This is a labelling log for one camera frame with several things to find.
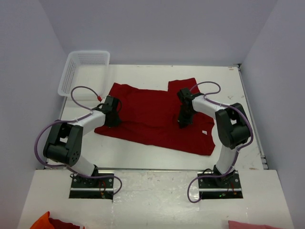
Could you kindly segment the red t shirt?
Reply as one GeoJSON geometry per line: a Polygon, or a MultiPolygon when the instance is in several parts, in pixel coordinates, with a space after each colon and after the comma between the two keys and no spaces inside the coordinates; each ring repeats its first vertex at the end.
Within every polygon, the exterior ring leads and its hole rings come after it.
{"type": "Polygon", "coordinates": [[[168,82],[168,90],[138,89],[127,84],[114,83],[110,95],[122,102],[118,127],[97,127],[99,135],[115,137],[145,145],[153,145],[191,154],[210,156],[215,144],[212,138],[214,120],[197,113],[193,123],[180,128],[177,96],[183,88],[199,92],[194,78],[168,82]]]}

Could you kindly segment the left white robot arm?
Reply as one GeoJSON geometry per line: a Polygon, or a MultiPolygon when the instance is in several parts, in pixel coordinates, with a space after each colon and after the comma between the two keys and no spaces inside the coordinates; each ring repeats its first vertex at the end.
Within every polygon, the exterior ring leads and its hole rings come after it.
{"type": "Polygon", "coordinates": [[[107,96],[90,112],[71,121],[56,121],[51,129],[43,149],[43,155],[49,160],[63,164],[73,173],[82,177],[88,187],[99,182],[97,166],[81,155],[82,139],[98,127],[117,127],[122,122],[119,111],[122,102],[107,96]]]}

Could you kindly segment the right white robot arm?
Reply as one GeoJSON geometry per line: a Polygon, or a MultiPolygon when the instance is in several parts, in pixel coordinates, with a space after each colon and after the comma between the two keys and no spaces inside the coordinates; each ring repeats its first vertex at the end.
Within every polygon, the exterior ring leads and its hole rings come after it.
{"type": "Polygon", "coordinates": [[[239,103],[222,104],[205,94],[193,94],[188,88],[181,89],[177,96],[181,102],[178,116],[180,128],[191,125],[196,113],[205,114],[216,121],[222,148],[213,173],[203,174],[203,179],[213,179],[217,187],[224,187],[230,181],[229,175],[234,172],[240,150],[253,141],[253,130],[243,106],[239,103]]]}

